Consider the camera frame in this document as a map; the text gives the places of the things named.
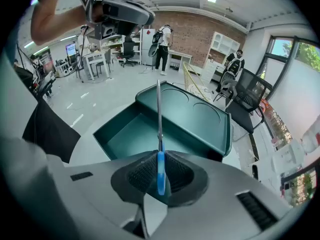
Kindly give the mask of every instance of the dark green tray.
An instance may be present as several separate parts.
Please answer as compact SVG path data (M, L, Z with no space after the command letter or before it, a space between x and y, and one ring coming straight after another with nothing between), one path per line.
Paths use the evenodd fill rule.
M166 150L214 160L229 154L229 114L167 82L161 83L161 108ZM94 137L111 160L158 149L157 86L139 92Z

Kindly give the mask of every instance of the display screen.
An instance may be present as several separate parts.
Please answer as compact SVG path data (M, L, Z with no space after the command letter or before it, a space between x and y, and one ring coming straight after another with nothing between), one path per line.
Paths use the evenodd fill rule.
M75 55L76 54L76 44L69 44L65 47L66 50L66 54L68 55L68 57Z

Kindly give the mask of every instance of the tree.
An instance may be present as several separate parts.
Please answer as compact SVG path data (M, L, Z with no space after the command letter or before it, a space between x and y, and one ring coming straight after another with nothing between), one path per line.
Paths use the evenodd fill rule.
M283 44L283 51L287 57L289 56L291 48L292 43ZM320 72L320 55L314 45L300 42L295 59L309 65L314 70Z

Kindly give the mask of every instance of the white refrigerator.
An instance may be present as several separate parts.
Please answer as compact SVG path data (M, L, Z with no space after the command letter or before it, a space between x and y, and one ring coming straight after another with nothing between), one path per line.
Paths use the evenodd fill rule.
M156 55L154 57L149 57L149 49L152 45L152 38L154 37L155 29L143 29L142 30L142 54L141 62L146 65L154 65L156 60Z

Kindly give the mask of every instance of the ceiling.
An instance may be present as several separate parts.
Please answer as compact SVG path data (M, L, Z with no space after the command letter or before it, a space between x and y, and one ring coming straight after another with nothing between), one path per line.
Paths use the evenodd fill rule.
M208 0L137 0L143 2L148 7L156 7L161 9L161 6L182 6L203 9L212 13L216 13L234 22L246 27L248 23L256 23L287 14L298 14L299 10L291 0L217 0L216 3L208 2ZM56 8L57 13L62 13L73 7L81 5L80 0L59 0ZM31 41L30 23L33 12L31 6L20 21L20 31L18 40L20 46L23 47ZM60 41L64 37L78 35L80 29L74 29L57 38L56 40L42 46L35 44L25 49L27 54L34 53L42 47L52 45Z

